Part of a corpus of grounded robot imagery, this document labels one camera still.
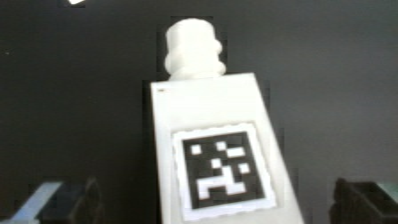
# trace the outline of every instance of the white cap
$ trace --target white cap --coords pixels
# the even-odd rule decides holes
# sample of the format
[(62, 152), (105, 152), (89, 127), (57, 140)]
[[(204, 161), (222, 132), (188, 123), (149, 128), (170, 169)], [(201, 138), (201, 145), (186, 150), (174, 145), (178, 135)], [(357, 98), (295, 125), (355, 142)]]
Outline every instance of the white cap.
[(167, 30), (165, 69), (170, 80), (222, 76), (226, 66), (218, 60), (222, 51), (211, 24), (201, 19), (181, 20)]

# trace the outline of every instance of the white block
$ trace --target white block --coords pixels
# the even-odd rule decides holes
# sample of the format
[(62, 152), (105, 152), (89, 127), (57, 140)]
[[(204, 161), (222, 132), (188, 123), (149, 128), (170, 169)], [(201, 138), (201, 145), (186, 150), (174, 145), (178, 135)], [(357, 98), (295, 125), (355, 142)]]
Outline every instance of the white block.
[(250, 173), (250, 168), (249, 168), (249, 164), (247, 163), (240, 164), (240, 173), (242, 174)]
[(218, 151), (224, 151), (227, 149), (226, 142), (217, 142), (215, 145), (217, 145), (217, 150)]
[(242, 157), (243, 155), (245, 155), (245, 151), (243, 151), (242, 147), (227, 149), (227, 157), (229, 158)]
[(220, 168), (220, 159), (211, 159), (211, 168), (218, 169)]
[[(297, 198), (254, 74), (247, 73), (208, 79), (158, 82), (151, 85), (151, 91), (163, 224), (302, 224)], [(252, 124), (256, 129), (259, 153), (265, 161), (259, 166), (268, 171), (270, 186), (275, 193), (275, 207), (215, 218), (204, 218), (192, 222), (186, 221), (183, 216), (185, 203), (188, 202), (181, 195), (190, 194), (190, 188), (183, 188), (178, 182), (178, 170), (181, 169), (176, 167), (172, 136), (179, 132), (195, 132), (194, 130), (242, 123)], [(226, 189), (229, 193), (242, 192), (243, 185), (234, 181)], [(249, 205), (234, 203), (229, 209), (238, 209), (242, 206), (247, 208)], [(213, 210), (211, 207), (197, 209), (202, 214)]]
[(194, 145), (190, 147), (190, 153), (192, 153), (192, 155), (199, 155), (202, 153), (202, 149), (201, 149), (201, 146), (199, 145)]

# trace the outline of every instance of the white plastic object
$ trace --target white plastic object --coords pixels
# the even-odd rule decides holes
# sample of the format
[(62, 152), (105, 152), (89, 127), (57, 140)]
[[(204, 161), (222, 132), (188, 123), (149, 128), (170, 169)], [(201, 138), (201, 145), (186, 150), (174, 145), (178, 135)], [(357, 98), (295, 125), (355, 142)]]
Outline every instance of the white plastic object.
[(222, 45), (215, 39), (213, 26), (204, 20), (186, 19), (172, 25), (167, 48), (165, 69), (170, 80), (224, 75), (226, 66), (218, 61)]
[[(201, 74), (199, 77), (181, 75), (179, 80), (151, 84), (163, 224), (302, 224), (256, 76), (243, 73), (229, 76), (208, 75), (208, 78)], [(226, 143), (220, 140), (224, 135), (238, 133), (247, 133), (250, 139), (243, 146), (240, 141)], [(208, 156), (211, 150), (222, 151), (218, 156), (213, 158), (211, 154), (202, 159), (201, 153)], [(256, 158), (252, 163), (249, 156), (243, 157), (247, 153)], [(242, 158), (247, 163), (234, 164)], [(195, 182), (190, 181), (190, 164), (201, 165), (201, 162), (211, 167), (208, 170), (222, 169), (213, 177), (224, 179), (204, 177)], [(245, 196), (256, 194), (245, 190), (247, 182), (243, 181), (243, 185), (242, 180), (233, 182), (229, 175), (233, 172), (236, 176), (240, 172), (242, 177), (247, 177), (256, 169), (261, 177), (258, 186), (268, 186), (263, 188), (265, 195), (238, 202), (197, 206), (213, 197), (208, 192), (211, 187), (224, 189), (224, 199), (231, 199), (240, 193)]]
[(80, 2), (83, 2), (83, 0), (69, 0), (69, 3), (71, 3), (73, 5), (76, 5)]

